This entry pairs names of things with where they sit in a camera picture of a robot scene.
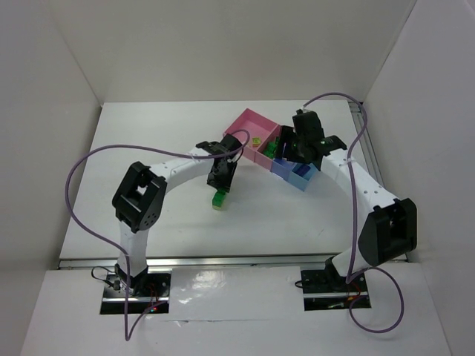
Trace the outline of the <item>green and yellow lego stack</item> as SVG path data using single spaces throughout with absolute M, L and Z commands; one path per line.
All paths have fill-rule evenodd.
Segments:
M 214 210 L 221 210 L 223 208 L 225 199 L 226 199 L 226 191 L 218 190 L 212 197 L 212 208 Z

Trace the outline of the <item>yellow-green sloped lego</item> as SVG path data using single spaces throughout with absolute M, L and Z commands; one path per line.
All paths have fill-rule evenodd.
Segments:
M 254 148 L 258 147 L 261 144 L 261 139 L 259 137 L 254 137 L 252 139 L 252 146 Z

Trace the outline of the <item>green stepped lego brick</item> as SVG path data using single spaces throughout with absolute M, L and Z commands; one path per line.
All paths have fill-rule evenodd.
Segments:
M 263 150 L 263 155 L 270 159 L 274 159 L 277 148 L 278 148 L 278 142 L 279 142 L 278 136 L 275 137 L 272 141 L 269 141 Z

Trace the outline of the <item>dark purple lego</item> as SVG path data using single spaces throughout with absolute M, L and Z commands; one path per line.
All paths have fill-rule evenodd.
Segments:
M 311 167 L 309 165 L 301 164 L 301 165 L 297 165 L 292 170 L 292 172 L 297 174 L 300 177 L 304 177 L 310 169 L 311 169 Z

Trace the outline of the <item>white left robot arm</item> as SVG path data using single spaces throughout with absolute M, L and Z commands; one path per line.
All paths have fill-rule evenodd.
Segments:
M 166 194 L 201 176 L 218 193 L 229 193 L 238 166 L 235 156 L 241 151 L 240 140 L 228 133 L 219 142 L 196 144 L 183 157 L 151 166 L 137 161 L 129 167 L 112 199 L 125 249 L 115 272 L 127 287 L 145 283 L 148 233 L 160 217 Z

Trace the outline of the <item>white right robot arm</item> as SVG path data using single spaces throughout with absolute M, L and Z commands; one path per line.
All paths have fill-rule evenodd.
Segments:
M 379 185 L 352 157 L 337 136 L 326 136 L 318 114 L 298 110 L 291 126 L 282 126 L 276 156 L 312 164 L 333 180 L 352 203 L 351 246 L 326 260 L 325 283 L 340 291 L 351 277 L 378 267 L 417 246 L 417 208 Z

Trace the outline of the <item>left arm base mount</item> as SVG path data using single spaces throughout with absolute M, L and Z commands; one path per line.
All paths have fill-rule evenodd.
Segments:
M 91 277 L 103 286 L 101 315 L 124 314 L 125 284 L 111 269 L 96 266 Z M 131 289 L 128 298 L 128 313 L 168 314 L 171 289 L 171 271 L 150 271 L 143 282 Z

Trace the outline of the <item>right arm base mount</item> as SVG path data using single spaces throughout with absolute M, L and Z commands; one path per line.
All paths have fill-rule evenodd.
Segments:
M 323 270 L 301 270 L 301 279 L 294 282 L 302 290 L 304 310 L 370 309 L 371 302 L 365 277 L 350 284 L 331 285 Z

